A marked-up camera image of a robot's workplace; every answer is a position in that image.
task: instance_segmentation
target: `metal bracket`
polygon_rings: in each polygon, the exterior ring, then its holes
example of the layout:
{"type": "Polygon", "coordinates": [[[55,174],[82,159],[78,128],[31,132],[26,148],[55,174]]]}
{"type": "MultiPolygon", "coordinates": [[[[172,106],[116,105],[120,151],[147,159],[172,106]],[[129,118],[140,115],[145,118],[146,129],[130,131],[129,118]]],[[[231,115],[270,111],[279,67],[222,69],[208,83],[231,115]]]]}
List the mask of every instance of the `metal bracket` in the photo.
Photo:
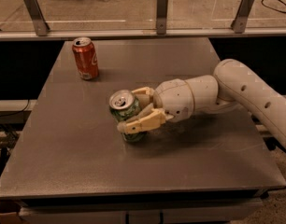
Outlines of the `metal bracket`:
{"type": "Polygon", "coordinates": [[[37,35],[47,35],[50,27],[46,23],[37,0],[23,0],[31,16],[37,35]]]}
{"type": "Polygon", "coordinates": [[[245,32],[248,16],[250,14],[254,0],[242,0],[240,2],[239,9],[236,13],[236,18],[231,24],[231,28],[236,34],[242,34],[245,32]]]}
{"type": "Polygon", "coordinates": [[[165,35],[167,25],[168,0],[157,0],[156,6],[156,33],[165,35]]]}

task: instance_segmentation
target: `can top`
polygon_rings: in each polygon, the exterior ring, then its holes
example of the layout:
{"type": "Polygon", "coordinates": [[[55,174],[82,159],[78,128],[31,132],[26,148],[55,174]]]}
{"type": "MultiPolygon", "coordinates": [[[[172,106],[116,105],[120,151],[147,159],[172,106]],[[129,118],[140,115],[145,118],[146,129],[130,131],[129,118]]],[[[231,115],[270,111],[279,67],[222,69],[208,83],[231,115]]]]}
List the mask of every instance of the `can top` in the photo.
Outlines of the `can top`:
{"type": "Polygon", "coordinates": [[[109,98],[109,105],[116,110],[122,110],[130,107],[135,100],[131,91],[117,91],[109,98]]]}
{"type": "Polygon", "coordinates": [[[74,40],[74,46],[78,48],[86,47],[91,43],[89,37],[79,37],[74,40]]]}

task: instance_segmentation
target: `table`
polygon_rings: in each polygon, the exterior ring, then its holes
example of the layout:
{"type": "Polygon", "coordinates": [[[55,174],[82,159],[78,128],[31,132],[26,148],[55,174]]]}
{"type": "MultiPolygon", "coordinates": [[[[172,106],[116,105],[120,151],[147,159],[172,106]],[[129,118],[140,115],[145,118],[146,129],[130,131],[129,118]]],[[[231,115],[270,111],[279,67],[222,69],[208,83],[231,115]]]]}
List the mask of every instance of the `table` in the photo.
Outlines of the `table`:
{"type": "Polygon", "coordinates": [[[64,43],[0,178],[0,199],[19,201],[23,218],[225,221],[249,215],[265,190],[286,185],[243,107],[166,123],[136,144],[117,132],[110,95],[212,74],[219,58],[206,38],[94,44],[100,76],[85,81],[72,42],[64,43]]]}

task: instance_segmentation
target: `floor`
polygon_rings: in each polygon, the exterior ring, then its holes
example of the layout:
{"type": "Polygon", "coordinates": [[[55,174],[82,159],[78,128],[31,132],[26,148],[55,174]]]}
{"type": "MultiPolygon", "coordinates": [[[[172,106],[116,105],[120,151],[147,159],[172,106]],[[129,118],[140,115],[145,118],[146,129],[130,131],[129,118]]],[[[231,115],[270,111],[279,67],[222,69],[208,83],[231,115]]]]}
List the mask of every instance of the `floor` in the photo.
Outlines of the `floor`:
{"type": "MultiPolygon", "coordinates": [[[[227,28],[236,15],[240,0],[169,0],[168,28],[227,28]]],[[[50,28],[62,30],[154,29],[156,0],[38,0],[50,28]]],[[[265,4],[286,12],[277,0],[265,4]]],[[[286,13],[255,0],[249,27],[286,27],[286,13]]],[[[34,31],[22,0],[0,0],[0,29],[34,31]]],[[[286,179],[286,154],[278,148],[271,156],[286,179]]],[[[233,224],[286,224],[286,189],[268,192],[264,206],[233,224]]]]}

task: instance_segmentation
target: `white robotic arm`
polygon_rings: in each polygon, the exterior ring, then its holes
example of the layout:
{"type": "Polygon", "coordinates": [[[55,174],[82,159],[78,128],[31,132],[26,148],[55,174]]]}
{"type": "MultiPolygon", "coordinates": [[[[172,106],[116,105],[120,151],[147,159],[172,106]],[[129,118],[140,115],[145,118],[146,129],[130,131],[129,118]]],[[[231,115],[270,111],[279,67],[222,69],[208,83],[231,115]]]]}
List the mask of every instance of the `white robotic arm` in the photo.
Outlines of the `white robotic arm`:
{"type": "Polygon", "coordinates": [[[143,110],[118,124],[121,133],[159,128],[166,121],[188,119],[194,112],[222,113],[245,106],[286,148],[286,98],[275,92],[245,64],[220,62],[213,76],[162,83],[155,91],[133,91],[143,110]]]}

